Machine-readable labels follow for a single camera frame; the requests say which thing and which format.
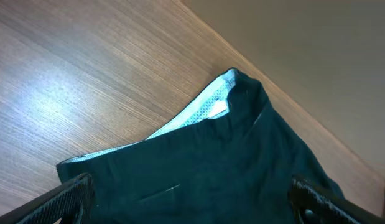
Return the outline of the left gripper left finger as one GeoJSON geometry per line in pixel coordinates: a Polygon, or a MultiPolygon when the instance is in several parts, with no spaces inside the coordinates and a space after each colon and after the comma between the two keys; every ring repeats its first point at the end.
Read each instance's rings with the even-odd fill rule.
{"type": "Polygon", "coordinates": [[[94,198],[93,178],[83,173],[0,216],[0,224],[89,223],[94,198]]]}

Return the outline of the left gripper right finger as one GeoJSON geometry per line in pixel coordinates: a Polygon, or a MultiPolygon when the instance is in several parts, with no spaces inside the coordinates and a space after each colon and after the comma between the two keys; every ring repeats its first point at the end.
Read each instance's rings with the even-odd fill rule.
{"type": "Polygon", "coordinates": [[[385,219],[299,176],[292,178],[288,199],[297,223],[385,224],[385,219]]]}

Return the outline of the black shorts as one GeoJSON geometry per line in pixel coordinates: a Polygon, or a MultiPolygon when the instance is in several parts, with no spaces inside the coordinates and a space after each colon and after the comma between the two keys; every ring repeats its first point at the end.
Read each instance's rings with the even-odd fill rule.
{"type": "Polygon", "coordinates": [[[230,75],[225,115],[58,164],[61,181],[92,176],[92,223],[293,223],[294,175],[342,196],[262,84],[236,69],[230,75]]]}

